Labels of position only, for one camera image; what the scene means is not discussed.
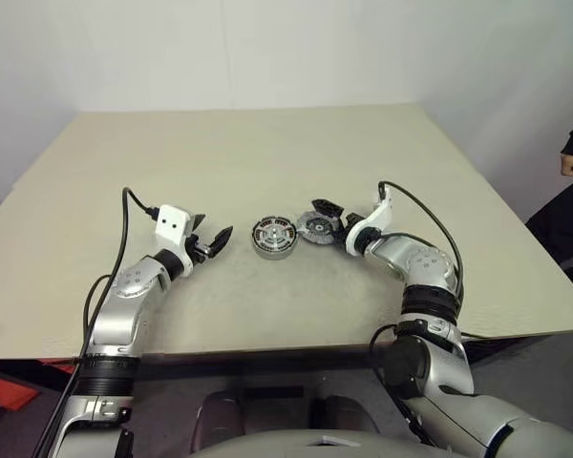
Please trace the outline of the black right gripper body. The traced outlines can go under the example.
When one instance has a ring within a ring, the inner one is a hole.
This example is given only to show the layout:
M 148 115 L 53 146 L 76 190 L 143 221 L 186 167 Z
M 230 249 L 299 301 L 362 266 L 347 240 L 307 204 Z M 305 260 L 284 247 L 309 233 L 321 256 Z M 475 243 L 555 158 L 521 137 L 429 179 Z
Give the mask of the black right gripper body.
M 362 221 L 364 218 L 356 213 L 349 213 L 346 215 L 346 223 L 343 223 L 342 221 L 339 221 L 338 223 L 338 228 L 345 228 L 346 231 L 349 232 L 351 231 L 351 229 L 354 227 L 354 225 L 360 221 Z

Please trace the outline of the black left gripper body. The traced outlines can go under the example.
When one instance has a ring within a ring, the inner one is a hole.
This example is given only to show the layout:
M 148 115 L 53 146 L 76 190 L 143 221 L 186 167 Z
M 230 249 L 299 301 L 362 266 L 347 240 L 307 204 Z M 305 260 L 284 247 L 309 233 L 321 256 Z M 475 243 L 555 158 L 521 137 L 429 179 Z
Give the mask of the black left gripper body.
M 196 234 L 191 234 L 185 241 L 185 252 L 193 263 L 204 263 L 210 259 L 210 247 L 201 243 Z

